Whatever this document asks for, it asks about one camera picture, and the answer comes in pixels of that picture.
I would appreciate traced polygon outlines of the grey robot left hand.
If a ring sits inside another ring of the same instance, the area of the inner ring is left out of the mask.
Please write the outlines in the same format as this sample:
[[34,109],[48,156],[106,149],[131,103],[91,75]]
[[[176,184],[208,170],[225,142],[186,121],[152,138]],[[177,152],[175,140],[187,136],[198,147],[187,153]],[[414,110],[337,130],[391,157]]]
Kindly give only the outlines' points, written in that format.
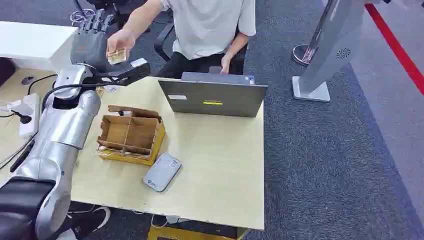
[[79,25],[70,52],[72,64],[88,65],[99,73],[107,70],[107,30],[115,16],[104,14],[105,10],[99,9],[95,15]]

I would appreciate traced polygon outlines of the person's right hand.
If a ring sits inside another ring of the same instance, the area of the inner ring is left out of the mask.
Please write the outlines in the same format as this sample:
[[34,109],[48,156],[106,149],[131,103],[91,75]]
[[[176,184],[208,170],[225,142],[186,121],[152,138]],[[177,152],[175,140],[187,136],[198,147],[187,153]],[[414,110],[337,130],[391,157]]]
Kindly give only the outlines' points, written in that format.
[[106,56],[111,56],[115,52],[124,51],[127,56],[135,46],[137,35],[131,31],[121,29],[112,34],[107,40]]

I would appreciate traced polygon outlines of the person's left hand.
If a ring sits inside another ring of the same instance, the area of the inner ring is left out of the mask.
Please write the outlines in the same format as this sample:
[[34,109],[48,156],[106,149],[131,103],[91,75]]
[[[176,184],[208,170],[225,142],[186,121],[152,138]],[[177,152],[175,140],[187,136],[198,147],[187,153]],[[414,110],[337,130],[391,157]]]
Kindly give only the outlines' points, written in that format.
[[221,74],[229,74],[232,57],[225,54],[221,59]]

